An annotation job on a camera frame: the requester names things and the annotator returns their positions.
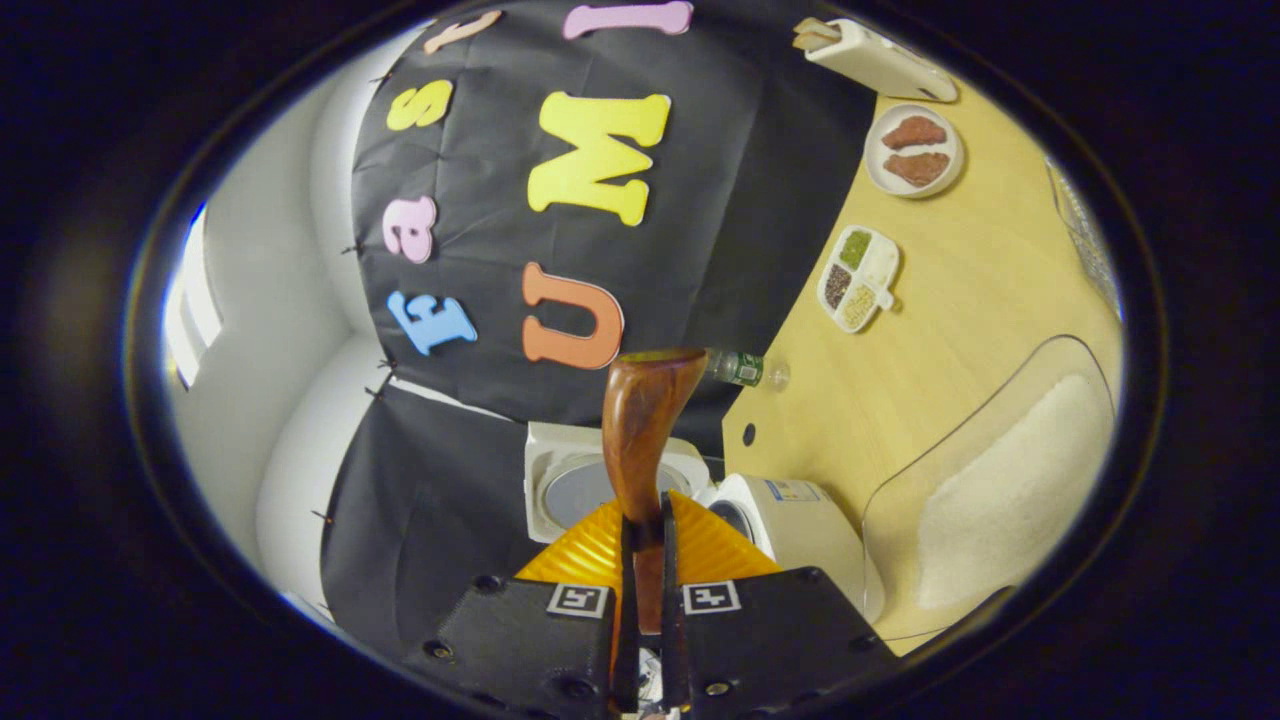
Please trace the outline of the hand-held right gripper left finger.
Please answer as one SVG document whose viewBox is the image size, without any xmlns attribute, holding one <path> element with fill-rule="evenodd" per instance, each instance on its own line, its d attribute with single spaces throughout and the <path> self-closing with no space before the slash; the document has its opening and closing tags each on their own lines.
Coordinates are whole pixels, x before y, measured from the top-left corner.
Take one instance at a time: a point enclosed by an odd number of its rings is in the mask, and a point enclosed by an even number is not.
<svg viewBox="0 0 1280 720">
<path fill-rule="evenodd" d="M 512 577 L 480 575 L 408 656 L 428 682 L 507 719 L 616 719 L 637 705 L 637 598 L 616 501 Z"/>
</svg>

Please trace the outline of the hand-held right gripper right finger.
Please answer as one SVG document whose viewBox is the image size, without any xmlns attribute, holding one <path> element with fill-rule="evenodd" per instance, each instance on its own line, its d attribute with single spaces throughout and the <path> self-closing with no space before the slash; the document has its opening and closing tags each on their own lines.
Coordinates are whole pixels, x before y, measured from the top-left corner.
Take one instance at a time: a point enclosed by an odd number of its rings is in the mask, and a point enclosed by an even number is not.
<svg viewBox="0 0 1280 720">
<path fill-rule="evenodd" d="M 668 492 L 664 700 L 686 719 L 799 719 L 877 694 L 901 661 L 820 568 L 783 569 Z"/>
</svg>

